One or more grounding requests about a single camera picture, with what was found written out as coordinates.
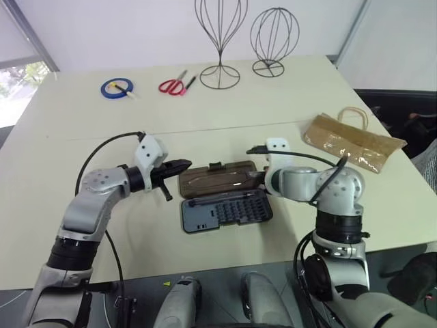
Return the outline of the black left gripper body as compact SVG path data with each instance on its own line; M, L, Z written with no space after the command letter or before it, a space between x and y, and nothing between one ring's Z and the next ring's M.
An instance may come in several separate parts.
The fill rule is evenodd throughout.
M165 179L169 177L169 172L170 169L165 163L163 163L160 167L154 168L150 174L152 188L160 189L163 192L163 195L167 202L173 199L173 196L170 194L167 186L165 185Z

